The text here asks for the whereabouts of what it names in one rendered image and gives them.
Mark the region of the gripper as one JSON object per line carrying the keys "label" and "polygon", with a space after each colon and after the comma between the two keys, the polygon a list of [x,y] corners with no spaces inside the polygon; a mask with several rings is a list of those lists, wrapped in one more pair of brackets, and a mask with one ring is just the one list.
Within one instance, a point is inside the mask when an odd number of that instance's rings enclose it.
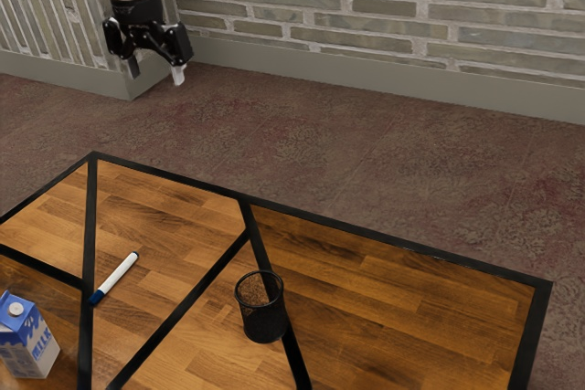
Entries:
{"label": "gripper", "polygon": [[112,16],[102,22],[109,52],[128,64],[132,79],[140,75],[131,29],[146,29],[144,43],[170,65],[173,82],[185,81],[186,63],[194,56],[185,25],[164,25],[161,0],[111,0]]}

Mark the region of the white marker pen blue cap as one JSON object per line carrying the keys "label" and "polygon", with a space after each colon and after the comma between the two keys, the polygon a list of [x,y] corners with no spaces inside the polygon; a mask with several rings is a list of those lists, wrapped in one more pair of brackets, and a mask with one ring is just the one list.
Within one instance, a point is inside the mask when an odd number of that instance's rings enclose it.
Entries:
{"label": "white marker pen blue cap", "polygon": [[136,251],[131,252],[108,276],[108,278],[90,295],[88,298],[89,305],[96,306],[113,288],[113,286],[127,273],[138,258],[139,254]]}

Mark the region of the black mesh pen holder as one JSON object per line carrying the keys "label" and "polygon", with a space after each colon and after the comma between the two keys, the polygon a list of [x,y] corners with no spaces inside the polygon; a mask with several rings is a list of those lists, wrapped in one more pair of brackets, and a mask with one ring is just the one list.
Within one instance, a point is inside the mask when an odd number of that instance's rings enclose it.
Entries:
{"label": "black mesh pen holder", "polygon": [[289,319],[284,305],[284,284],[279,275],[267,269],[247,273],[237,282],[234,297],[239,305],[245,335],[266,344],[280,340]]}

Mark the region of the blue white milk carton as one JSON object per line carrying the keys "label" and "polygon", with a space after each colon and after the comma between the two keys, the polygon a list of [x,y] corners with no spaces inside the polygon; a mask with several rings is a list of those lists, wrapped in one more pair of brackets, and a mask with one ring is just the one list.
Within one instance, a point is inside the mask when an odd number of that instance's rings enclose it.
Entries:
{"label": "blue white milk carton", "polygon": [[0,360],[16,378],[45,379],[60,352],[37,305],[5,290],[0,297]]}

